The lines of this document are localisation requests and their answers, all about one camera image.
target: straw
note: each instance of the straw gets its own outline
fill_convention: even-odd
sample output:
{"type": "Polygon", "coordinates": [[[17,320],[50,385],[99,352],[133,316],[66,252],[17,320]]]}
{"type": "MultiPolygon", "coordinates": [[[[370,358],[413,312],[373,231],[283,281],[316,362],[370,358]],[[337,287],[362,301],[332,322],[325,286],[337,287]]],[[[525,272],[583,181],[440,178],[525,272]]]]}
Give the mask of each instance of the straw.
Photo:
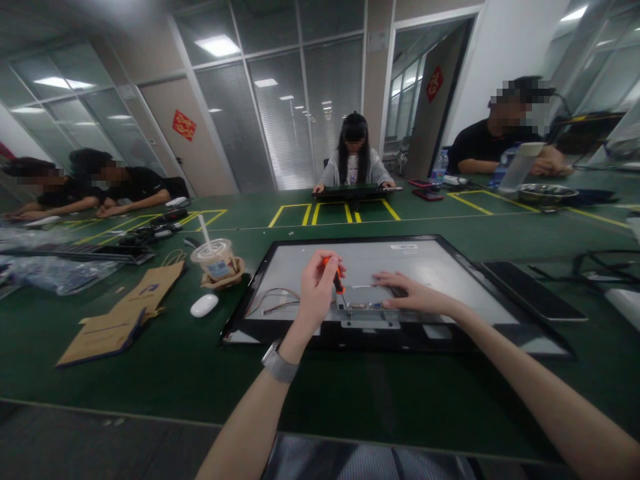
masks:
{"type": "Polygon", "coordinates": [[[198,215],[198,220],[200,220],[200,226],[202,227],[202,234],[205,236],[205,244],[206,244],[206,248],[204,248],[205,251],[208,251],[210,248],[210,243],[211,240],[209,240],[209,232],[207,232],[207,226],[205,225],[205,219],[203,218],[202,215],[198,215]]]}

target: screwdriver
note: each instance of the screwdriver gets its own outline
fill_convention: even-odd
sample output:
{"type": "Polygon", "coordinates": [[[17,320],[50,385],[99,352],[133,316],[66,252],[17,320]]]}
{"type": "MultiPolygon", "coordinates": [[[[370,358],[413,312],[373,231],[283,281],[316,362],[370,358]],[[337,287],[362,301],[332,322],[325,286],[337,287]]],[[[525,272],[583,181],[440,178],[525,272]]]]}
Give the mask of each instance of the screwdriver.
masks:
{"type": "MultiPolygon", "coordinates": [[[[329,260],[331,260],[330,257],[326,257],[323,260],[323,264],[324,266],[327,266],[327,264],[329,263],[329,260]]],[[[335,287],[335,292],[342,296],[342,302],[344,302],[345,304],[345,308],[347,308],[347,301],[345,300],[345,288],[342,285],[342,282],[340,281],[340,268],[336,269],[335,271],[335,276],[333,278],[333,286],[335,287]]]]}

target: white jacket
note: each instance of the white jacket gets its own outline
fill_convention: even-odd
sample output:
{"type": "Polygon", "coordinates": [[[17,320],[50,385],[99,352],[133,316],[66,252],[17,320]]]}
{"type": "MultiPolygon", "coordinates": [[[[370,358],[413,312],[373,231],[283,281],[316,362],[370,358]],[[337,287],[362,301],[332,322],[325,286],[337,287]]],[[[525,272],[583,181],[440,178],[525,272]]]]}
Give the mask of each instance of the white jacket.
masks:
{"type": "MultiPolygon", "coordinates": [[[[378,153],[371,149],[369,152],[369,168],[367,170],[367,183],[382,185],[383,182],[393,181],[387,169],[382,164],[382,160],[378,153]]],[[[324,183],[326,187],[336,187],[340,185],[340,172],[338,172],[338,150],[333,152],[327,166],[322,172],[320,183],[324,183]]]]}

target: person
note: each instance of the person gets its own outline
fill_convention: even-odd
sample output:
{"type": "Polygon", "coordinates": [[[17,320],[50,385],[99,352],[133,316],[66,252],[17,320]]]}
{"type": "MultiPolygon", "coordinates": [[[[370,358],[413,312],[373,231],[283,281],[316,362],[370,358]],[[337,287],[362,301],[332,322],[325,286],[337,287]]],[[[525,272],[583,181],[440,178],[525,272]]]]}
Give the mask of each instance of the person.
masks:
{"type": "Polygon", "coordinates": [[[20,178],[22,183],[36,186],[41,193],[33,202],[6,213],[10,221],[36,221],[54,215],[66,215],[100,206],[104,192],[65,175],[52,162],[31,157],[10,160],[2,171],[20,178]]]}
{"type": "MultiPolygon", "coordinates": [[[[336,269],[345,276],[342,258],[333,251],[318,250],[303,270],[298,314],[277,349],[281,360],[289,364],[285,367],[300,363],[307,343],[327,315],[336,269]]],[[[452,318],[509,382],[580,478],[640,478],[640,444],[471,308],[401,273],[381,272],[375,277],[376,285],[407,293],[384,302],[386,308],[452,318]]],[[[272,371],[264,368],[244,394],[209,450],[197,480],[261,477],[289,391],[289,383],[276,379],[280,374],[272,371]]]]}
{"type": "Polygon", "coordinates": [[[109,184],[107,197],[97,217],[123,215],[132,210],[160,205],[171,200],[165,179],[146,167],[122,167],[110,153],[82,149],[70,155],[74,171],[92,181],[109,184]],[[118,200],[131,203],[118,205],[118,200]]]}
{"type": "MultiPolygon", "coordinates": [[[[522,125],[533,103],[545,101],[553,92],[542,88],[538,77],[520,77],[508,89],[492,98],[489,118],[462,130],[449,149],[449,172],[493,173],[502,154],[516,142],[540,142],[542,137],[522,125]]],[[[564,155],[552,145],[542,148],[532,175],[566,177],[573,169],[564,155]]]]}
{"type": "Polygon", "coordinates": [[[320,193],[325,187],[366,183],[395,187],[377,152],[369,146],[367,120],[353,112],[342,122],[338,148],[329,159],[313,192],[320,193]]]}

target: black t-shirt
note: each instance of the black t-shirt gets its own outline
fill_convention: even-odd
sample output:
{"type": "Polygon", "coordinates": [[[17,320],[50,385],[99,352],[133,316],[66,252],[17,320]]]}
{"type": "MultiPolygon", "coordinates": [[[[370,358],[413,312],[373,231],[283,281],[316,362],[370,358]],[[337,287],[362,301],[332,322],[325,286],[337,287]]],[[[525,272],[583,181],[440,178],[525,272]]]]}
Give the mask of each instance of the black t-shirt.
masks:
{"type": "Polygon", "coordinates": [[[460,173],[458,164],[462,160],[474,159],[500,162],[502,154],[516,142],[539,142],[542,137],[534,133],[530,127],[518,127],[494,137],[489,132],[487,120],[480,120],[458,134],[449,149],[449,172],[460,173]]]}
{"type": "Polygon", "coordinates": [[[86,185],[75,178],[66,177],[60,190],[44,192],[37,198],[43,207],[58,208],[70,205],[87,197],[96,197],[100,202],[105,199],[105,192],[98,187],[86,185]]]}
{"type": "Polygon", "coordinates": [[[144,200],[154,196],[160,190],[165,190],[167,184],[164,178],[146,167],[125,167],[131,181],[122,182],[107,191],[108,198],[120,200],[127,198],[132,202],[144,200]]]}

